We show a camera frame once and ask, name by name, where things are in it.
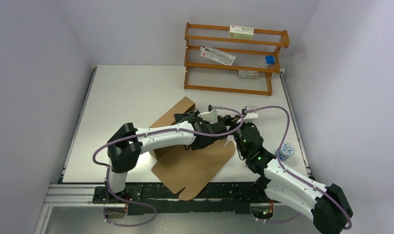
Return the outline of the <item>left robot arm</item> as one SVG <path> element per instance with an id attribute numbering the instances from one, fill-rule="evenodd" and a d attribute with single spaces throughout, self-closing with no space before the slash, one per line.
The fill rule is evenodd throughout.
<path id="1" fill-rule="evenodd" d="M 108 140 L 109 186 L 105 195 L 114 203 L 125 197 L 127 174 L 141 154 L 152 153 L 158 163 L 152 172 L 179 199 L 190 200 L 234 155 L 224 123 L 215 122 L 214 111 L 194 110 L 175 114 L 175 122 L 164 127 L 135 128 L 126 123 Z"/>

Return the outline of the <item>brown cardboard box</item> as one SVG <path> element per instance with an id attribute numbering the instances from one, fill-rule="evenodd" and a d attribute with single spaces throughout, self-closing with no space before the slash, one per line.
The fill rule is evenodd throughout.
<path id="1" fill-rule="evenodd" d="M 183 145 L 155 149 L 150 154 L 157 163 L 151 171 L 173 194 L 179 194 L 178 199 L 188 201 L 196 198 L 235 151 L 235 144 L 226 139 L 196 151 L 187 151 Z"/>

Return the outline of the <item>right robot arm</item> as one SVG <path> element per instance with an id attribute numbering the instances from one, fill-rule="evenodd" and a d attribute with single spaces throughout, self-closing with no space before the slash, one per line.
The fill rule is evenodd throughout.
<path id="1" fill-rule="evenodd" d="M 245 123 L 234 134 L 240 156 L 260 177 L 253 184 L 257 201 L 278 201 L 309 218 L 322 234 L 339 234 L 349 225 L 352 208 L 338 185 L 314 181 L 290 170 L 263 147 L 257 127 Z"/>

